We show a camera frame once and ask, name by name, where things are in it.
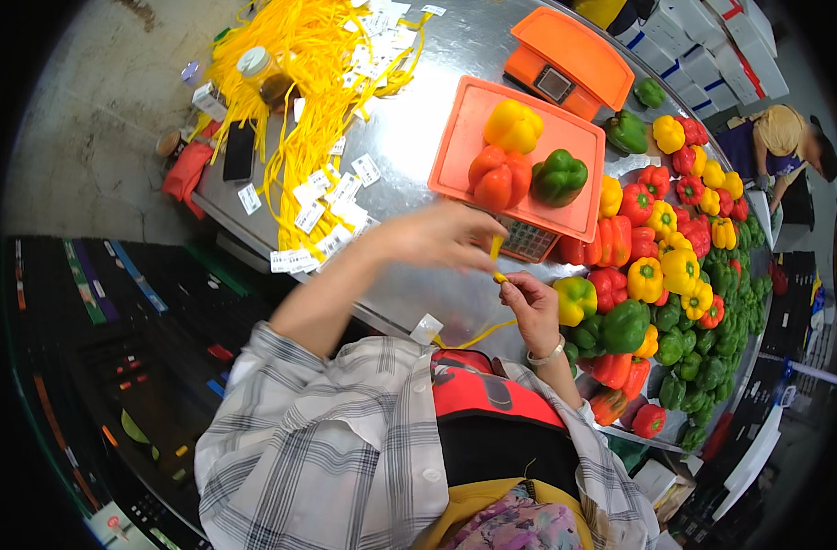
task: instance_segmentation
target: white checkered shirt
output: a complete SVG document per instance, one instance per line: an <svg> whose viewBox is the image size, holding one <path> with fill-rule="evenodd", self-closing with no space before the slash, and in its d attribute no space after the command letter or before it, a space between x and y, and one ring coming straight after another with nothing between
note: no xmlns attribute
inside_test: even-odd
<svg viewBox="0 0 837 550"><path fill-rule="evenodd" d="M448 503L434 351L373 337L325 362L259 322L196 448L198 512L214 547L410 547ZM575 412L528 368L494 367L567 425L595 547L653 548L651 504L588 422L589 404Z"/></svg>

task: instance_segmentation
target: worker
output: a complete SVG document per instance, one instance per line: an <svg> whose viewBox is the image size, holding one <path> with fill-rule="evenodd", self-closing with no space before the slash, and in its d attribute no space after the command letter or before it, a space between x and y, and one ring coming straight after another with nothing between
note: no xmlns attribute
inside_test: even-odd
<svg viewBox="0 0 837 550"><path fill-rule="evenodd" d="M743 180L754 179L764 191L775 178L770 212L808 165L828 182L837 176L837 154L815 116L807 124L792 107L775 104L752 116L733 117L727 127L715 139L733 170Z"/></svg>
<svg viewBox="0 0 837 550"><path fill-rule="evenodd" d="M556 292L507 274L529 368L368 337L327 359L392 263L493 272L490 215L443 201L367 231L255 325L198 440L214 548L646 548L654 510L592 427Z"/></svg>

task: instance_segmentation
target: bracelet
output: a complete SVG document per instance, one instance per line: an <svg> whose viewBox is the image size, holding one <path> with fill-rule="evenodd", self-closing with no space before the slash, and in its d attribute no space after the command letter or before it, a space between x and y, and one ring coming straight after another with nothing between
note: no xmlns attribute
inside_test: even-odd
<svg viewBox="0 0 837 550"><path fill-rule="evenodd" d="M526 359L529 360L529 364L534 367L540 367L541 365L545 365L552 361L556 356L562 353L562 350L566 347L566 338L562 335L559 335L559 344L550 352L550 354L543 359L533 359L531 356L531 352L529 351L526 354Z"/></svg>

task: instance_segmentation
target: shirt button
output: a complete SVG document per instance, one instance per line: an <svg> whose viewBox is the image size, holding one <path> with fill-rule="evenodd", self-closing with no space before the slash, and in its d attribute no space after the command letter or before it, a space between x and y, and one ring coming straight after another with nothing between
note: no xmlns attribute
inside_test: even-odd
<svg viewBox="0 0 837 550"><path fill-rule="evenodd" d="M434 470L432 468L427 468L424 472L421 473L422 477L427 479L432 483L436 483L442 477L439 470Z"/></svg>

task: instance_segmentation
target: jar lid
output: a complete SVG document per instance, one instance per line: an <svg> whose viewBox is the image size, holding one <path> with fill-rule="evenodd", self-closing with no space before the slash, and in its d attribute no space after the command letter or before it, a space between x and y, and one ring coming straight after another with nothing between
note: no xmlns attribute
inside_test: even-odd
<svg viewBox="0 0 837 550"><path fill-rule="evenodd" d="M242 58L236 63L236 69L244 77L254 77L268 64L271 56L262 46L251 48L244 52Z"/></svg>

